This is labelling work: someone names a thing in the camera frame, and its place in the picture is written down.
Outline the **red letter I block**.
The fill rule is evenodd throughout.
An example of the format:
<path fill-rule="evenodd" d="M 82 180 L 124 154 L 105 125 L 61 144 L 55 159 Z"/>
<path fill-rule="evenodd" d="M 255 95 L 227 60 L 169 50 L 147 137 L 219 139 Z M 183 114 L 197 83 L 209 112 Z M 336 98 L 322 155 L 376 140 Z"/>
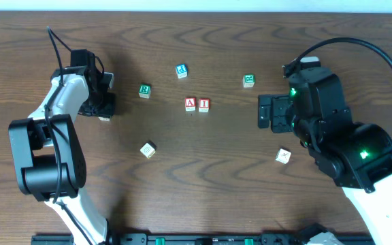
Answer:
<path fill-rule="evenodd" d="M 200 99 L 198 109 L 199 109 L 199 112 L 209 112 L 210 100 L 209 99 Z"/>

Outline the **red letter A block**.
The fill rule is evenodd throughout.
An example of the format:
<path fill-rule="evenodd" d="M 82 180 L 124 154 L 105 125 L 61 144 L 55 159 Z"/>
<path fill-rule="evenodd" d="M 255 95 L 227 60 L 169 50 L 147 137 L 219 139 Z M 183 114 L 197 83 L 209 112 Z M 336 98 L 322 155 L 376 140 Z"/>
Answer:
<path fill-rule="evenodd" d="M 192 112 L 196 110 L 196 98 L 194 97 L 187 97 L 185 100 L 185 111 Z"/>

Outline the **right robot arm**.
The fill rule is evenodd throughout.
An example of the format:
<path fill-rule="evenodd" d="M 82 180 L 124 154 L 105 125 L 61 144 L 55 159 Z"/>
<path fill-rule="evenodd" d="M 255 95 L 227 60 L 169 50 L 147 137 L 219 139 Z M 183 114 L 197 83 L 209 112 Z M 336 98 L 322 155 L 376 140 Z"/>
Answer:
<path fill-rule="evenodd" d="M 285 95 L 259 95 L 258 126 L 293 133 L 360 213 L 376 244 L 392 244 L 392 139 L 354 122 L 339 77 L 326 67 L 288 77 Z"/>

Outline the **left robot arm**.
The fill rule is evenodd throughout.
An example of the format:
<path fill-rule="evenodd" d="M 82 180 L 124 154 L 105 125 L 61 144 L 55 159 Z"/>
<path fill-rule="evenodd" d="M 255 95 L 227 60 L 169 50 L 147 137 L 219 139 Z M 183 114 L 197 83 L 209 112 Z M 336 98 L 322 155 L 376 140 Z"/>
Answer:
<path fill-rule="evenodd" d="M 109 121 L 114 75 L 86 49 L 71 50 L 70 64 L 56 69 L 40 106 L 8 128 L 18 188 L 52 208 L 71 231 L 69 244 L 119 244 L 84 185 L 86 160 L 74 122 L 77 116 Z"/>

